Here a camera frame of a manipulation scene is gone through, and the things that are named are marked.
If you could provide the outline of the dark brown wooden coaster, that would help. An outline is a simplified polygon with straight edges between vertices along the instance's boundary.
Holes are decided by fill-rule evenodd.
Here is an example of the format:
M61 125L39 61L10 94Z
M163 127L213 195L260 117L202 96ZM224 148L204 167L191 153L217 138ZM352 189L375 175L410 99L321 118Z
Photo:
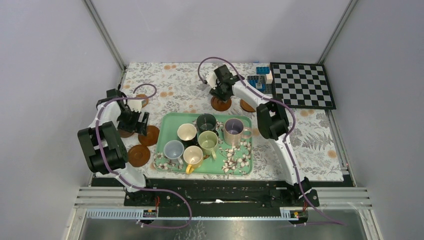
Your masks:
M129 138L134 134L134 132L130 132L130 131L122 130L122 129L118 129L117 131L121 138Z

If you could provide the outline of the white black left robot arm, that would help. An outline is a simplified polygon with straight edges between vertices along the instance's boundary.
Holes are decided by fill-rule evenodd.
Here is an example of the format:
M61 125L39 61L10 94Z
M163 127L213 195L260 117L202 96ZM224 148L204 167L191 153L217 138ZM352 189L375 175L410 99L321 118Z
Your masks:
M155 192L146 187L146 177L129 163L129 154L119 133L147 134L150 114L142 112L142 100L136 101L136 109L131 109L131 101L118 89L107 90L106 98L96 104L94 120L79 130L77 137L92 173L113 175L127 193L136 192L136 199L148 206L154 202Z

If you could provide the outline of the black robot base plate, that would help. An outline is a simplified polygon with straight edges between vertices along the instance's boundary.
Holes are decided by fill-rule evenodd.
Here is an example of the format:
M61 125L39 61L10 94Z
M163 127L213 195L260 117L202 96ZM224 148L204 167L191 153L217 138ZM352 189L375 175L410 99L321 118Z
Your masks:
M171 207L186 200L190 205L220 200L224 203L247 203L265 207L299 207L320 205L318 193L294 199L282 180L201 180L150 178L144 190L126 193L124 205L131 207Z

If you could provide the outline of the light brown wooden coaster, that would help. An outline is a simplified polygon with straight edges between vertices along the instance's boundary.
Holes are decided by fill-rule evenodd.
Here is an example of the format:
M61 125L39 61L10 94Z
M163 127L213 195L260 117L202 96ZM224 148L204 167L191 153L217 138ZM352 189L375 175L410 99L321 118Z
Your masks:
M145 145L134 145L128 151L128 161L135 168L146 165L149 162L150 157L151 152Z

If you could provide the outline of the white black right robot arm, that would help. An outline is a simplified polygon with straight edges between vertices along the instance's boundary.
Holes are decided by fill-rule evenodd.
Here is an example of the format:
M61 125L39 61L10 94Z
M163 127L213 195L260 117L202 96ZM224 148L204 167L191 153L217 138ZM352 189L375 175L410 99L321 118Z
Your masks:
M235 96L256 108L258 130L271 143L282 166L284 180L289 185L287 201L293 206L301 205L312 187L309 179L298 169L299 162L289 137L287 106L266 96L240 76L233 75L226 65L207 73L204 82L211 87L209 93L219 100L226 102Z

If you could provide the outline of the pink iridescent mug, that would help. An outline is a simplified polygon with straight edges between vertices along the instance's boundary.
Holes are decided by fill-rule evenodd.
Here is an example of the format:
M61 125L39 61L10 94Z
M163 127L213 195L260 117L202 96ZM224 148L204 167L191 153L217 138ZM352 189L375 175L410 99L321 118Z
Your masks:
M228 119L223 126L224 142L229 146L238 146L242 140L252 137L250 127L245 127L238 118Z

